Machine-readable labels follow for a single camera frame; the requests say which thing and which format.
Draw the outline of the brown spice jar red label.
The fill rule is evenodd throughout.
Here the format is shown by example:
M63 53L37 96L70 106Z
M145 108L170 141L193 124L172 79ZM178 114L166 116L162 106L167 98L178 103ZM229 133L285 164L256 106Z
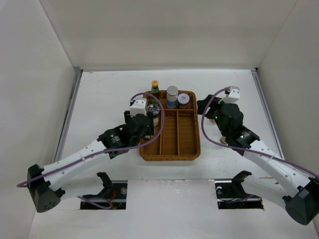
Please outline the brown spice jar red label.
M187 109L189 104L190 97L186 93L181 93L177 97L178 107L180 109Z

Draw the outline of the clear jar grey lid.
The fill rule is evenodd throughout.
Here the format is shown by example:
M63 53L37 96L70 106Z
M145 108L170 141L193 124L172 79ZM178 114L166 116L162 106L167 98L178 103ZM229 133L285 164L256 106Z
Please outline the clear jar grey lid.
M159 114L160 114L160 108L159 106L155 105L155 104L150 104L147 107L147 114L148 116L151 116L153 119L153 125L154 127L157 127L159 124Z

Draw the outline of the white bead jar silver lid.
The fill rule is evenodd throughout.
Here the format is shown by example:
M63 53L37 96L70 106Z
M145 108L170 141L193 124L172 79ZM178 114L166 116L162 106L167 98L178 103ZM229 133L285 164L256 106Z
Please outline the white bead jar silver lid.
M169 86L166 90L166 107L168 109L175 109L177 105L178 88L176 86Z

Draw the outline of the red sauce bottle yellow cap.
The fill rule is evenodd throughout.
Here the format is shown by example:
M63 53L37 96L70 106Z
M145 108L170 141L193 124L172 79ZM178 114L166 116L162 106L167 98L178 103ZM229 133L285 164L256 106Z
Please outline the red sauce bottle yellow cap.
M151 94L156 97L157 100L160 99L159 83L157 80L152 81Z

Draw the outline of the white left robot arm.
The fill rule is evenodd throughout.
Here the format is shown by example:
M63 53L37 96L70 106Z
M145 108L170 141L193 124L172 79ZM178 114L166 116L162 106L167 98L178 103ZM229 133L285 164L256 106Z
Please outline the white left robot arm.
M137 114L126 123L105 131L85 148L56 163L37 164L27 170L27 189L38 213L44 213L67 197L68 183L77 175L101 163L107 154L110 159L137 148L140 139L154 134L152 116Z

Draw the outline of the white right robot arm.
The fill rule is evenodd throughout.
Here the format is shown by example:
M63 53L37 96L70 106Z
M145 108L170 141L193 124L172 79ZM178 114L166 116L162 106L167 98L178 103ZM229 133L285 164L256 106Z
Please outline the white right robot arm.
M226 144L216 145L230 148L242 157L258 165L277 183L257 185L247 181L251 172L241 171L232 178L231 191L237 197L253 194L266 198L283 207L288 215L301 225L308 225L319 213L319 177L296 164L287 162L269 147L250 129L243 125L243 113L235 103L226 98L208 95L197 102L197 113L202 118L215 121L225 137Z

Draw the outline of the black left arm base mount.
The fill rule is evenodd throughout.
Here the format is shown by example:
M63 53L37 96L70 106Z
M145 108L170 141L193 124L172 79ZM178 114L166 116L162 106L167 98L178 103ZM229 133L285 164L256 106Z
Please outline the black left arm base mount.
M97 173L102 181L102 189L98 193L83 195L92 202L81 201L81 210L125 210L127 205L127 181L112 181L106 172Z

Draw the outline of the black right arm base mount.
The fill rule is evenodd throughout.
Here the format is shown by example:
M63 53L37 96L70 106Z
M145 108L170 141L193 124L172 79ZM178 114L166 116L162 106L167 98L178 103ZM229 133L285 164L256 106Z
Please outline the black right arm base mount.
M264 209L262 198L246 193L242 187L244 180L251 175L251 172L244 170L231 179L215 180L218 209Z

